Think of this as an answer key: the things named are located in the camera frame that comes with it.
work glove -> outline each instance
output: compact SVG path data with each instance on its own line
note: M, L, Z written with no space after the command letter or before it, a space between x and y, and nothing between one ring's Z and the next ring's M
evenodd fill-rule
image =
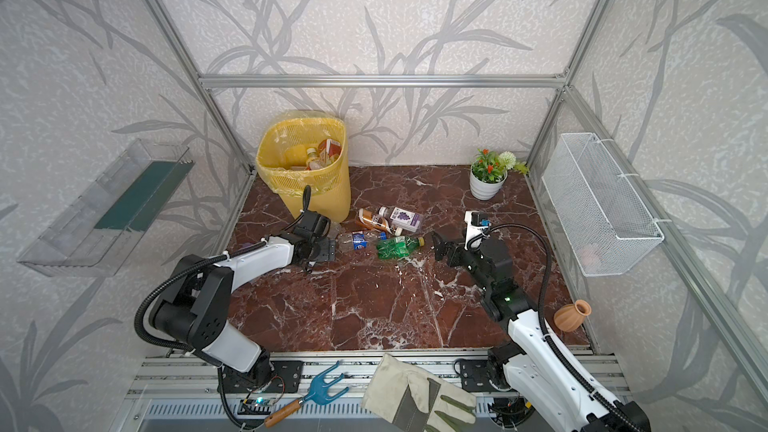
M371 379L362 406L406 432L459 432L475 423L477 399L390 354Z

white flower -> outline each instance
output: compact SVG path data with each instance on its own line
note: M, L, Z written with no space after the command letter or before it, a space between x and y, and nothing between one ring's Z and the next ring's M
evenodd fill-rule
M518 163L518 158L512 152L502 152L498 156L498 161L509 170L514 167L514 164Z

blue garden fork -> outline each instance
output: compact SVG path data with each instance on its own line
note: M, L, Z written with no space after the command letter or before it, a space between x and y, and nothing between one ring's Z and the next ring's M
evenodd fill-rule
M292 413L296 412L298 409L301 408L302 404L304 402L307 402L308 400L314 400L315 404L318 405L327 405L333 402L334 400L338 399L339 397L346 394L350 388L345 387L344 390L341 390L339 393L331 396L328 395L328 389L330 389L333 385L339 383L339 381L346 376L344 374L341 374L339 377L333 379L331 382L326 382L326 376L329 372L331 372L333 369L339 367L339 364L341 363L340 360L337 360L336 363L327 369L320 372L318 375L315 376L314 379L312 379L312 383L310 384L310 391L307 395L305 395L302 398L298 398L285 406L284 408L278 410L277 412L270 415L268 418L264 420L264 425L267 427L272 427L273 425L280 422L282 419L288 417Z

potted plant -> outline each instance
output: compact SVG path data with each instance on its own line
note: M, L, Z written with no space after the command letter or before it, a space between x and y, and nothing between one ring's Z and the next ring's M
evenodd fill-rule
M478 149L479 154L469 169L469 189L480 200L489 200L504 185L507 171L515 170L528 174L525 162L520 162L512 152L501 154L488 149Z

wooden handle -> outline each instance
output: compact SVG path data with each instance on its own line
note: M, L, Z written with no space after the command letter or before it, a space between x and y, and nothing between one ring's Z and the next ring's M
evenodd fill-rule
M288 417L292 413L296 412L298 409L301 408L301 399L296 399L284 408L278 410L274 414L270 415L268 418L264 419L264 425L267 427L272 427L273 425L280 422L282 419Z

